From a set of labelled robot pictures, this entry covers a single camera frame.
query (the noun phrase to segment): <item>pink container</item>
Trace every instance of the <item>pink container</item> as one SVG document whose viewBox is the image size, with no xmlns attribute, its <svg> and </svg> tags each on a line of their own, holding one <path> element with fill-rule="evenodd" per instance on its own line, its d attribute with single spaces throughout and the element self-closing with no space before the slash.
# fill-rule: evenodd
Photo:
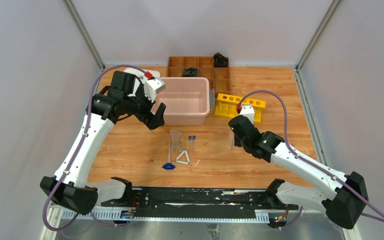
<svg viewBox="0 0 384 240">
<path fill-rule="evenodd" d="M 165 90 L 157 94 L 155 113 L 160 103 L 167 107 L 165 125 L 201 126 L 210 112 L 210 85 L 205 77 L 161 77 Z"/>
</svg>

